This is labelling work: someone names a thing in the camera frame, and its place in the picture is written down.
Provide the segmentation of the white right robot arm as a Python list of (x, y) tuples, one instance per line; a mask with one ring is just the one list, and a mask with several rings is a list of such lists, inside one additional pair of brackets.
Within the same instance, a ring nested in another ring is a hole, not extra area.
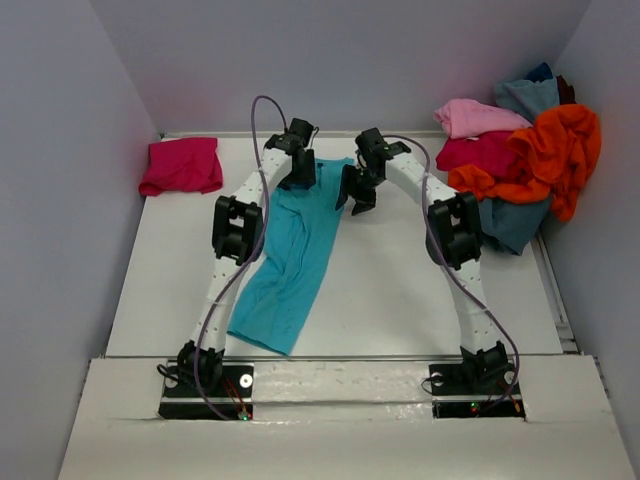
[(354, 202), (351, 214), (376, 206), (377, 187), (385, 182), (402, 190), (421, 207), (425, 245), (446, 276), (460, 328), (462, 360), (430, 367), (432, 391), (441, 395), (481, 395), (513, 369), (495, 315), (486, 305), (481, 282), (482, 231), (478, 201), (429, 172), (408, 138), (385, 139), (377, 128), (355, 139), (357, 160), (342, 170), (336, 207)]

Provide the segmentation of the turquoise t-shirt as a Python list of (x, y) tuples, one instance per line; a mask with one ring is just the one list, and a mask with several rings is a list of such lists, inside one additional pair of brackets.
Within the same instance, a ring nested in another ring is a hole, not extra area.
[(272, 193), (264, 260), (236, 301), (230, 336), (292, 353), (328, 268), (343, 212), (335, 208), (342, 170), (352, 163), (319, 160), (310, 189)]

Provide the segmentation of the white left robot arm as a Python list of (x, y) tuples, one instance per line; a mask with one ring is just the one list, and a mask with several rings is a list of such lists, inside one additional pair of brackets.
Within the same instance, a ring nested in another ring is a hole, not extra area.
[(214, 205), (211, 283), (190, 339), (177, 355), (177, 377), (195, 392), (215, 392), (223, 376), (227, 329), (240, 282), (261, 254), (271, 193), (279, 186), (308, 189), (316, 182), (309, 148), (316, 128), (295, 118), (280, 134), (256, 145), (257, 166), (230, 195)]

